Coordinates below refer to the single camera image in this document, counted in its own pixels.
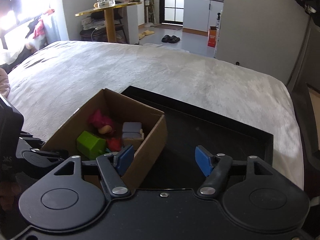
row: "green toy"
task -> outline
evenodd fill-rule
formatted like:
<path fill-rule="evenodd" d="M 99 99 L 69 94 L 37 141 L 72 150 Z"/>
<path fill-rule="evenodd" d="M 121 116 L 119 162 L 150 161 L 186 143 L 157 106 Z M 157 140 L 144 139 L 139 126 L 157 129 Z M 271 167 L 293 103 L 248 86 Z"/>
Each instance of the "green toy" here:
<path fill-rule="evenodd" d="M 77 149 L 92 161 L 104 154 L 106 147 L 106 140 L 88 131 L 83 131 L 77 138 Z"/>

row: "table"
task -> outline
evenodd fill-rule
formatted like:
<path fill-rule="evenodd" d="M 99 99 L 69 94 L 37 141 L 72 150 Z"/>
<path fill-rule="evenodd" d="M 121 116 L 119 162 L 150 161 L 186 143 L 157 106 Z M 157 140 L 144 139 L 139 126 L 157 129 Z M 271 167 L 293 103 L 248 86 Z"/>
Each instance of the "table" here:
<path fill-rule="evenodd" d="M 115 23 L 114 23 L 113 9 L 127 7 L 131 5 L 138 5 L 138 4 L 141 4 L 141 2 L 118 3 L 112 7 L 93 8 L 83 12 L 79 12 L 79 13 L 76 13 L 75 16 L 104 11 L 104 19 L 106 20 L 108 42 L 116 43 L 117 39 L 116 39 L 116 29 L 115 29 Z"/>

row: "floor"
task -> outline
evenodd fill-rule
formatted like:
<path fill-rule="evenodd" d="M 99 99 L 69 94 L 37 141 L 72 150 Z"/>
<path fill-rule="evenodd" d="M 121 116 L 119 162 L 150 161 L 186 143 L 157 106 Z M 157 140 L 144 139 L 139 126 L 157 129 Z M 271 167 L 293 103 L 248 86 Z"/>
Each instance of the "floor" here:
<path fill-rule="evenodd" d="M 143 45 L 145 43 L 154 43 L 154 44 L 162 44 L 165 47 L 173 47 L 176 49 L 184 49 L 190 51 L 190 53 L 205 56 L 205 57 L 213 57 L 214 48 L 208 46 L 208 37 L 184 33 L 182 30 L 167 30 L 167 29 L 159 29 L 159 28 L 141 28 L 139 29 L 139 33 L 143 33 L 144 31 L 154 31 L 155 33 L 149 36 L 145 36 L 140 40 L 140 44 Z M 175 35 L 179 37 L 181 40 L 178 43 L 170 44 L 161 42 L 162 38 L 165 35 Z"/>
<path fill-rule="evenodd" d="M 316 125 L 318 131 L 318 142 L 320 149 L 320 94 L 309 88 L 309 94 L 313 106 L 313 112 L 315 113 Z"/>

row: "gray bedspread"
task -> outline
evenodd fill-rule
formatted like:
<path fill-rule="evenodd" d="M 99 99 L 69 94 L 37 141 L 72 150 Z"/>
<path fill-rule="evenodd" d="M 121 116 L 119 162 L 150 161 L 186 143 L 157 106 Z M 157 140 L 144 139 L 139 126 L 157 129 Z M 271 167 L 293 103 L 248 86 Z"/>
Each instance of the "gray bedspread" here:
<path fill-rule="evenodd" d="M 271 76 L 162 48 L 60 41 L 25 60 L 9 81 L 8 99 L 24 115 L 23 129 L 44 140 L 100 89 L 122 92 L 134 85 L 273 134 L 273 167 L 303 188 L 292 101 Z"/>

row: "glass door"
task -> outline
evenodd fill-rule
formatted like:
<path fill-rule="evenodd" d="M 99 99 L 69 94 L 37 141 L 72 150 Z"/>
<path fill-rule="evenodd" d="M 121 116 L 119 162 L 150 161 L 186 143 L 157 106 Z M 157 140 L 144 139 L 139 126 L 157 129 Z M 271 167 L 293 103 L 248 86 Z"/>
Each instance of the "glass door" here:
<path fill-rule="evenodd" d="M 162 5 L 160 19 L 163 23 L 182 24 L 184 0 L 164 0 Z"/>

